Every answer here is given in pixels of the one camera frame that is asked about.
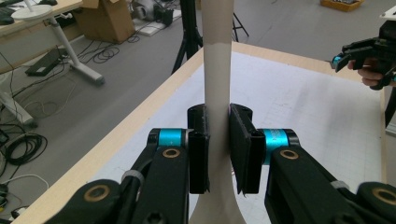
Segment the tripod stand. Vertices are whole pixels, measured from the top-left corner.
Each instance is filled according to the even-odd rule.
[[[198,46],[203,46],[203,40],[198,32],[196,23],[195,1],[180,0],[180,9],[183,21],[183,40],[181,41],[172,74],[181,66],[185,54],[188,60],[198,51]]]
[[[239,42],[238,33],[236,32],[236,30],[243,29],[245,31],[245,34],[247,34],[247,36],[248,36],[248,31],[245,29],[244,25],[242,25],[242,22],[238,19],[238,17],[236,17],[235,13],[233,14],[233,16],[236,18],[236,21],[239,23],[239,26],[235,26],[235,21],[233,20],[233,34],[235,36],[235,41]]]

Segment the equipment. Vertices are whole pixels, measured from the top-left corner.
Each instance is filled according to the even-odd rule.
[[[145,21],[160,21],[165,26],[173,22],[173,9],[165,8],[164,3],[157,0],[135,0],[132,2],[133,18]]]
[[[14,23],[11,15],[15,10],[9,7],[0,7],[0,25],[10,25]]]
[[[256,129],[241,105],[230,105],[229,118],[238,192],[257,193],[271,159],[265,206],[273,223],[396,222],[393,186],[364,183],[354,195],[300,147],[294,131]],[[189,192],[210,191],[204,105],[188,110],[188,128],[151,130],[121,184],[86,184],[46,223],[188,223]]]
[[[370,87],[379,91],[396,81],[396,7],[381,17],[388,19],[379,29],[379,36],[345,45],[342,52],[332,59],[335,72],[343,69],[349,61],[355,60],[354,70],[361,69],[366,59],[377,59],[375,70],[384,75],[378,85]],[[396,110],[396,90],[392,88],[388,106],[385,111],[385,126],[388,126]]]
[[[25,73],[29,77],[44,77],[46,76],[58,63],[62,62],[62,58],[67,56],[66,49],[52,49],[38,62],[33,64]]]

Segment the person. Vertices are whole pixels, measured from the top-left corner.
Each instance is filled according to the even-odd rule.
[[[358,70],[358,74],[361,75],[361,81],[366,86],[376,86],[378,80],[380,80],[384,75],[374,71],[376,59],[367,59],[364,62],[362,69]],[[354,61],[349,61],[347,68],[353,69]],[[396,81],[391,81],[390,86],[396,87]]]

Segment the concrete floor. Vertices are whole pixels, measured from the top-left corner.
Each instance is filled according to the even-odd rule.
[[[322,7],[319,0],[239,0],[235,1],[234,12],[249,33],[247,37],[238,31],[240,42],[329,61],[343,45],[377,36],[384,22],[378,16],[394,5],[394,0],[366,0],[358,9],[346,13]],[[197,23],[201,31],[200,11]],[[64,108],[47,117],[39,106],[28,107],[38,123],[35,133],[46,136],[49,144],[39,158],[21,166],[15,176],[39,175],[53,184],[170,76],[182,39],[182,20],[154,36],[139,37],[136,43],[116,46],[120,53],[108,62],[88,63],[105,76],[103,86],[66,68],[48,85],[36,86],[17,97],[22,105],[39,101]],[[81,52],[90,42],[81,37],[72,46]],[[26,77],[23,69],[15,72],[14,90],[39,79]],[[48,111],[56,110],[51,107],[53,104],[45,106]],[[3,120],[10,118],[6,112],[2,115]],[[396,140],[387,137],[387,141],[389,151],[395,151]],[[389,163],[395,164],[395,158],[389,154]],[[15,169],[9,165],[0,182],[8,180]],[[396,185],[394,174],[389,181]],[[32,203],[45,189],[44,183],[34,177],[11,182],[12,195],[8,196],[4,216],[18,206]]]

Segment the cardboard box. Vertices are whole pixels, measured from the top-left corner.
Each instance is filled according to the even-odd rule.
[[[73,11],[81,32],[91,40],[122,43],[134,33],[125,0],[83,0]]]

